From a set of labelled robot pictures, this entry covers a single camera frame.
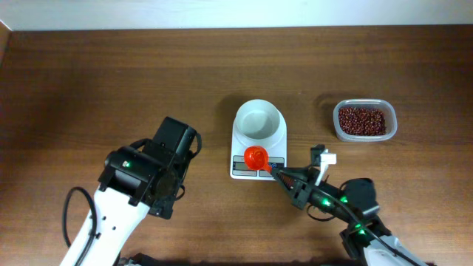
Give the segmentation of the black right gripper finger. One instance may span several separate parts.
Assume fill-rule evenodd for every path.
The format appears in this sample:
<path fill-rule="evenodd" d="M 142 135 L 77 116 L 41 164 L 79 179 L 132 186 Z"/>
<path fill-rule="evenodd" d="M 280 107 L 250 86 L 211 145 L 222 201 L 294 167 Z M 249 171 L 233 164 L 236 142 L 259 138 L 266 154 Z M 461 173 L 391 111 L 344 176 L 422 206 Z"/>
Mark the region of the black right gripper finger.
<path fill-rule="evenodd" d="M 297 198 L 300 192 L 299 178 L 277 178 L 273 177 L 280 184 L 290 198 Z"/>
<path fill-rule="evenodd" d="M 288 177 L 288 178 L 313 178 L 313 176 L 314 176 L 314 170 L 310 167 L 304 167 L 304 168 L 289 168 L 289 167 L 273 168 L 270 173 L 273 177 L 277 177 L 277 178 L 283 178 L 283 177 Z"/>

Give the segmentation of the orange measuring scoop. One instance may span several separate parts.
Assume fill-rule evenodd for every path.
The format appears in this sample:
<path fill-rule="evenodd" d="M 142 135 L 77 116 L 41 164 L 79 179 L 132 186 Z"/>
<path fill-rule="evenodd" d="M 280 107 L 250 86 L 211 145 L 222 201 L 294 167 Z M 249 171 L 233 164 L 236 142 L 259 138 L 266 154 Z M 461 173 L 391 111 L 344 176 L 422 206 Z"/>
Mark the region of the orange measuring scoop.
<path fill-rule="evenodd" d="M 250 170 L 271 172 L 267 151 L 261 146 L 250 146 L 244 152 L 244 162 Z"/>

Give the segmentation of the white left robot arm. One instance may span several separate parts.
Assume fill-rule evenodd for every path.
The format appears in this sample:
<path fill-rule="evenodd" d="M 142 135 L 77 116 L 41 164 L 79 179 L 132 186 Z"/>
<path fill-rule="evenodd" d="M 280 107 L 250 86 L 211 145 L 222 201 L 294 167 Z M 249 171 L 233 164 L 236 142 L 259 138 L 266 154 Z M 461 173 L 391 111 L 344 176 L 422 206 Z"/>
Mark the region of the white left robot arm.
<path fill-rule="evenodd" d="M 146 218 L 170 219 L 186 189 L 190 162 L 202 148 L 201 135 L 188 124 L 165 117 L 153 138 L 137 140 L 110 152 L 94 194 L 76 186 L 68 191 L 61 217 L 68 247 L 63 265 L 117 265 L 120 252 Z M 74 192 L 86 198 L 89 213 L 74 240 L 67 233 L 67 214 Z"/>

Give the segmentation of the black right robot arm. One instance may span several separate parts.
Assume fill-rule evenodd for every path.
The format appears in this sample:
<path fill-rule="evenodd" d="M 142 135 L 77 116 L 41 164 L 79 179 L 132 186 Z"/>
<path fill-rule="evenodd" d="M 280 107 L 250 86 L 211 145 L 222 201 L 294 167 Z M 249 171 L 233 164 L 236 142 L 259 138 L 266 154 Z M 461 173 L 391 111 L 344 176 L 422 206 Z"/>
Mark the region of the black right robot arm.
<path fill-rule="evenodd" d="M 317 183 L 320 170 L 314 167 L 274 168 L 270 173 L 297 208 L 313 207 L 330 215 L 325 222 L 336 218 L 347 223 L 340 237 L 352 260 L 369 266 L 426 264 L 381 221 L 371 179 L 351 179 L 335 187 L 326 180 Z"/>

